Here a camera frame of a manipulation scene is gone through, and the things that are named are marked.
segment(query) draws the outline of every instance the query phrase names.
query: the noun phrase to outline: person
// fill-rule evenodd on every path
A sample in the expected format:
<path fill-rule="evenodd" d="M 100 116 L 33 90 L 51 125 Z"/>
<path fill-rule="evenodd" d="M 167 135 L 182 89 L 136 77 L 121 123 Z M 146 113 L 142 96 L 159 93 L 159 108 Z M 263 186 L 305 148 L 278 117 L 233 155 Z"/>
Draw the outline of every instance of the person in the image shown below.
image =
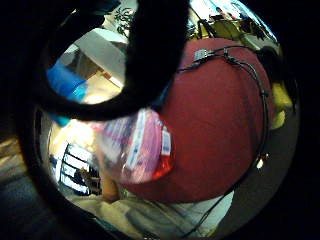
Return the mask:
<path fill-rule="evenodd" d="M 223 19 L 225 19 L 225 20 L 233 20 L 233 19 L 235 19 L 235 18 L 232 16 L 231 13 L 224 12 L 224 11 L 222 11 L 222 9 L 219 8 L 219 7 L 216 7 L 216 11 L 217 11 L 217 12 L 219 13 L 219 15 L 221 15 L 221 16 L 223 17 Z"/>
<path fill-rule="evenodd" d="M 181 66 L 191 65 L 199 49 L 234 44 L 226 39 L 188 42 Z M 247 49 L 231 52 L 253 64 L 270 90 L 268 77 L 254 53 Z M 158 112 L 172 136 L 172 170 L 153 181 L 122 183 L 110 174 L 107 155 L 100 155 L 102 195 L 68 199 L 111 229 L 135 239 L 213 236 L 232 205 L 234 189 L 228 189 L 246 171 L 260 142 L 262 109 L 255 92 L 247 73 L 238 72 L 223 59 L 190 72 L 181 71 Z M 268 105 L 272 119 L 271 98 Z"/>

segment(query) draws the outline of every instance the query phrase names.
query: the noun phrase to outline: black cable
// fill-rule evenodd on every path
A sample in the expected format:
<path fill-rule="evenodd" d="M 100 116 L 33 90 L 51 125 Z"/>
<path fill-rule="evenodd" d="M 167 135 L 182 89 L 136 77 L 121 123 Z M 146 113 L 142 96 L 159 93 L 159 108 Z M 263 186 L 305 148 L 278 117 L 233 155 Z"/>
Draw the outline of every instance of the black cable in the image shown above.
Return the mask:
<path fill-rule="evenodd" d="M 256 71 L 256 69 L 254 68 L 254 66 L 252 66 L 250 63 L 244 62 L 244 61 L 239 61 L 238 59 L 236 59 L 235 57 L 232 57 L 229 55 L 227 49 L 229 48 L 235 48 L 235 47 L 241 47 L 241 48 L 246 48 L 249 49 L 251 51 L 254 52 L 254 50 L 252 50 L 249 47 L 246 46 L 241 46 L 241 45 L 231 45 L 231 46 L 226 46 L 223 48 L 219 48 L 219 49 L 215 49 L 213 51 L 210 52 L 205 52 L 205 54 L 203 55 L 203 58 L 199 58 L 197 60 L 195 60 L 193 62 L 193 64 L 191 64 L 190 66 L 186 67 L 186 68 L 182 68 L 179 69 L 178 72 L 181 71 L 188 71 L 188 70 L 193 70 L 198 68 L 202 63 L 214 58 L 214 57 L 223 57 L 229 64 L 232 65 L 237 65 L 240 66 L 241 69 L 244 69 L 251 78 L 253 78 L 255 80 L 255 83 L 257 84 L 257 87 L 259 88 L 259 95 L 261 97 L 262 100 L 262 108 L 263 108 L 263 129 L 262 129 L 262 134 L 261 134 L 261 140 L 260 143 L 258 145 L 257 148 L 257 152 L 256 152 L 256 157 L 254 158 L 254 160 L 251 162 L 250 166 L 248 167 L 248 169 L 244 172 L 244 174 L 237 180 L 236 183 L 234 183 L 233 185 L 230 186 L 230 188 L 223 194 L 223 196 L 217 201 L 215 202 L 200 218 L 200 220 L 198 221 L 198 223 L 187 233 L 185 233 L 183 236 L 181 236 L 182 238 L 188 237 L 190 234 L 192 234 L 193 232 L 197 231 L 198 228 L 202 225 L 202 223 L 208 218 L 208 216 L 210 215 L 210 213 L 212 212 L 212 210 L 230 193 L 232 192 L 234 189 L 236 189 L 242 182 L 244 179 L 246 179 L 246 177 L 251 173 L 251 171 L 256 167 L 257 163 L 260 160 L 260 156 L 262 154 L 262 151 L 264 149 L 265 143 L 267 141 L 268 138 L 268 132 L 269 132 L 269 109 L 268 109 L 268 104 L 267 104 L 267 97 L 268 97 L 268 92 L 266 91 L 266 89 L 263 86 L 263 83 L 261 82 L 259 75 Z M 223 54 L 218 54 L 217 52 L 219 51 L 224 51 Z"/>

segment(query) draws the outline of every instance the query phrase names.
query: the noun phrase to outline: black cord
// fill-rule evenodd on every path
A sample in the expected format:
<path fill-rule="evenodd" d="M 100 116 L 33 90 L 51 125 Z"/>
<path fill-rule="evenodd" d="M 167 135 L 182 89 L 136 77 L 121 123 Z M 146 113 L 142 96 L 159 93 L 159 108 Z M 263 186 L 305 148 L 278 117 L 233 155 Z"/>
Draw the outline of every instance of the black cord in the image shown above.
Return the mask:
<path fill-rule="evenodd" d="M 269 109 L 268 109 L 268 104 L 267 104 L 267 97 L 268 97 L 268 92 L 266 91 L 266 89 L 263 86 L 262 81 L 259 78 L 259 75 L 256 71 L 256 69 L 254 68 L 254 66 L 250 63 L 244 62 L 244 61 L 240 61 L 238 59 L 236 59 L 233 56 L 229 55 L 228 49 L 230 48 L 236 48 L 236 47 L 240 47 L 240 48 L 246 48 L 249 49 L 253 52 L 255 52 L 254 50 L 252 50 L 249 47 L 246 46 L 242 46 L 242 45 L 231 45 L 231 46 L 226 46 L 223 48 L 218 48 L 215 49 L 213 51 L 207 51 L 205 52 L 205 54 L 203 55 L 203 58 L 199 58 L 197 60 L 195 60 L 193 62 L 193 64 L 191 64 L 190 66 L 186 67 L 186 68 L 182 68 L 179 69 L 178 72 L 181 71 L 188 71 L 188 70 L 193 70 L 198 68 L 201 64 L 203 64 L 204 62 L 211 60 L 214 57 L 222 57 L 224 58 L 229 64 L 232 65 L 237 65 L 239 66 L 241 69 L 245 70 L 249 76 L 255 80 L 255 83 L 257 84 L 257 87 L 259 88 L 259 95 L 261 97 L 262 100 L 262 108 L 263 108 L 263 129 L 262 129 L 262 135 L 261 135 L 261 140 L 259 143 L 259 146 L 257 148 L 257 152 L 256 152 L 256 157 L 254 158 L 254 160 L 251 162 L 250 166 L 248 167 L 248 169 L 244 172 L 244 174 L 240 177 L 240 179 L 237 180 L 236 183 L 234 183 L 224 194 L 223 196 L 217 201 L 215 202 L 201 217 L 201 219 L 198 221 L 198 223 L 186 234 L 184 234 L 183 236 L 181 236 L 182 238 L 188 237 L 190 234 L 192 234 L 193 232 L 197 231 L 198 228 L 203 224 L 203 222 L 208 218 L 208 216 L 210 215 L 210 213 L 212 212 L 212 210 L 229 194 L 231 193 L 234 189 L 236 189 L 242 182 L 244 179 L 247 178 L 247 176 L 251 173 L 251 171 L 253 169 L 255 169 L 256 165 L 258 164 L 259 160 L 260 160 L 260 155 L 263 152 L 265 143 L 267 141 L 268 138 L 268 133 L 269 133 Z"/>

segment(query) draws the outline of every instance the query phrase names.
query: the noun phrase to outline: wire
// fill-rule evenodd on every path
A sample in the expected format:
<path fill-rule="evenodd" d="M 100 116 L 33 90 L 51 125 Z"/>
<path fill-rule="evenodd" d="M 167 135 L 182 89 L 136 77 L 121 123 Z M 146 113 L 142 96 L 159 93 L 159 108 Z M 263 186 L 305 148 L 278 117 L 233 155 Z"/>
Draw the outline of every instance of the wire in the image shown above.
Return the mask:
<path fill-rule="evenodd" d="M 203 57 L 197 59 L 196 61 L 193 62 L 193 64 L 191 64 L 190 66 L 186 67 L 186 68 L 182 68 L 179 69 L 178 72 L 181 71 L 188 71 L 188 70 L 194 70 L 198 67 L 200 67 L 201 64 L 203 64 L 204 62 L 213 59 L 214 57 L 222 57 L 226 60 L 226 62 L 228 62 L 229 64 L 232 65 L 237 65 L 239 66 L 241 69 L 245 70 L 249 76 L 255 80 L 255 83 L 259 89 L 259 95 L 261 97 L 261 102 L 262 102 L 262 108 L 263 108 L 263 129 L 262 129 L 262 134 L 261 134 L 261 140 L 260 143 L 258 145 L 257 151 L 256 151 L 256 157 L 253 159 L 253 161 L 251 162 L 250 166 L 248 167 L 248 169 L 244 172 L 244 174 L 233 184 L 229 187 L 229 189 L 223 194 L 223 196 L 217 201 L 215 202 L 200 218 L 200 220 L 198 221 L 198 223 L 187 233 L 185 233 L 183 236 L 181 236 L 182 238 L 188 237 L 190 234 L 192 234 L 193 232 L 197 231 L 198 228 L 203 224 L 203 222 L 208 218 L 208 216 L 210 215 L 210 213 L 212 212 L 213 209 L 216 208 L 216 206 L 230 193 L 232 192 L 234 189 L 236 189 L 242 182 L 244 179 L 247 178 L 247 176 L 251 173 L 251 171 L 253 169 L 255 169 L 257 163 L 260 160 L 260 156 L 263 152 L 264 146 L 266 144 L 267 138 L 268 138 L 268 133 L 269 133 L 269 109 L 268 109 L 268 104 L 267 104 L 267 97 L 268 97 L 268 92 L 266 91 L 266 89 L 263 86 L 262 81 L 259 78 L 259 75 L 256 71 L 256 69 L 254 68 L 254 66 L 250 63 L 244 62 L 244 61 L 240 61 L 238 59 L 236 59 L 233 56 L 229 55 L 228 49 L 230 48 L 246 48 L 249 49 L 252 52 L 255 52 L 253 49 L 246 47 L 246 46 L 242 46 L 242 45 L 230 45 L 230 46 L 226 46 L 223 48 L 218 48 L 215 49 L 213 51 L 207 51 L 205 52 L 205 54 L 203 54 Z"/>

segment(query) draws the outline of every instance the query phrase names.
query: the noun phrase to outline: blue object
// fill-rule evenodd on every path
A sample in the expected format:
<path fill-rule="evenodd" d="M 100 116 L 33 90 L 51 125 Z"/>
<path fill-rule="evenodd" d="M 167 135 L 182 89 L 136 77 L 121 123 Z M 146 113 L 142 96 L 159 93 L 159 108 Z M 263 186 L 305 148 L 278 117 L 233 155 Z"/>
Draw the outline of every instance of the blue object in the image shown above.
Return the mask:
<path fill-rule="evenodd" d="M 76 102 L 81 102 L 85 97 L 88 85 L 85 79 L 68 70 L 59 61 L 47 71 L 47 78 L 52 89 L 63 97 Z M 70 119 L 50 114 L 59 126 L 66 126 Z"/>

